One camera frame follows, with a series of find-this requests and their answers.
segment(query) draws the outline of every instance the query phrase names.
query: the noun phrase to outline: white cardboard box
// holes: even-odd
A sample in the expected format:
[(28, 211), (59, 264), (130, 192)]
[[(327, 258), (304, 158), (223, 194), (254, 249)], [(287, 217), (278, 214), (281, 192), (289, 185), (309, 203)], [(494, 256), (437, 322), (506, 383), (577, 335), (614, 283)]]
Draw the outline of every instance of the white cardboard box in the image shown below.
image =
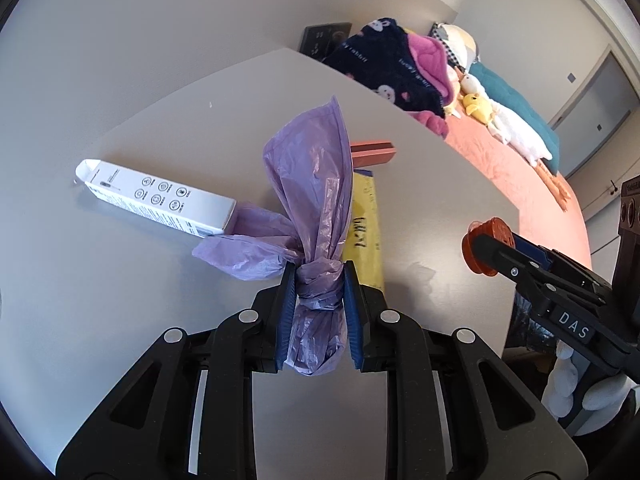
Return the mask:
[(201, 189), (86, 158), (76, 176), (99, 199), (199, 237), (233, 228), (236, 201)]

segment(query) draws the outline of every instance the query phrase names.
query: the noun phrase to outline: teal pillow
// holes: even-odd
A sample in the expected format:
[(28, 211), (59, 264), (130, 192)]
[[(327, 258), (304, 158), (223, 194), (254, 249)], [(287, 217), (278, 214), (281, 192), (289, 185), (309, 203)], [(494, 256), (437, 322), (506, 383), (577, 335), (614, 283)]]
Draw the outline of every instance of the teal pillow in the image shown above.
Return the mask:
[(479, 61), (471, 65), (469, 73), (478, 78), (478, 81), (484, 86), (487, 95), (491, 99), (498, 101), (507, 108), (511, 108), (511, 110), (522, 117), (529, 126), (537, 131), (553, 157), (551, 160), (543, 158), (542, 161), (552, 174), (558, 174), (558, 166), (560, 165), (560, 139), (555, 131), (553, 131), (546, 121), (531, 107), (522, 94), (512, 88), (504, 79), (497, 75), (497, 73), (492, 72)]

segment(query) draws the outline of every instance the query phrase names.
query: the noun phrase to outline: blue gripper pad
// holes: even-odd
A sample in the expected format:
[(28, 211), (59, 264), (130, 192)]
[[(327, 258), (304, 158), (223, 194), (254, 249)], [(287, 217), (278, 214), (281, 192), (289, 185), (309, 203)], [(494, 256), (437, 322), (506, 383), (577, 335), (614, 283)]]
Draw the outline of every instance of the blue gripper pad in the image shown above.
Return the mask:
[(287, 360), (289, 337), (293, 326), (293, 313), (296, 309), (296, 266), (294, 264), (287, 264), (285, 267), (280, 287), (284, 288), (285, 291), (276, 336), (275, 361), (278, 370), (282, 370), (284, 361)]
[(513, 234), (513, 240), (516, 242), (516, 250), (520, 251), (525, 256), (531, 258), (534, 262), (540, 265), (545, 270), (549, 270), (551, 262), (546, 257), (545, 251), (540, 249), (537, 245), (532, 244), (527, 239)]
[(347, 276), (348, 274), (345, 272), (343, 298), (344, 316), (347, 320), (347, 334), (349, 337), (351, 359), (353, 359), (356, 370), (360, 370), (364, 362), (364, 354), (362, 352), (362, 325), (360, 324), (355, 290), (355, 287), (360, 286), (360, 284), (357, 282), (353, 283)]

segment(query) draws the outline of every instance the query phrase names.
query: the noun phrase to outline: door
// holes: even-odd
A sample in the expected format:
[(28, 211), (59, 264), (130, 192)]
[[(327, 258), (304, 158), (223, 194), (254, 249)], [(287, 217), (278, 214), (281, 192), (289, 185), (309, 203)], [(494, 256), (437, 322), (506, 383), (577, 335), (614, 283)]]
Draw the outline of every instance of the door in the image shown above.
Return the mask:
[(609, 54), (574, 108), (555, 128), (560, 138), (560, 173), (570, 176), (578, 170), (639, 105), (624, 71)]

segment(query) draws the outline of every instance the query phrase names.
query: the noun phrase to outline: knotted plastic bag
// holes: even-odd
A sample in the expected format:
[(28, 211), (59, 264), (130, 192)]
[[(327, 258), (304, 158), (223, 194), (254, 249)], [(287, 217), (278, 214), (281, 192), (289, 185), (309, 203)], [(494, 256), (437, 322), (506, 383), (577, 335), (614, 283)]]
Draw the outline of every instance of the knotted plastic bag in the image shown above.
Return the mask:
[(231, 235), (204, 238), (193, 255), (241, 280), (278, 276), (297, 264), (287, 363), (305, 375), (334, 370), (346, 345), (340, 255), (351, 217), (351, 149), (338, 102), (300, 114), (262, 159), (288, 218), (241, 204)]

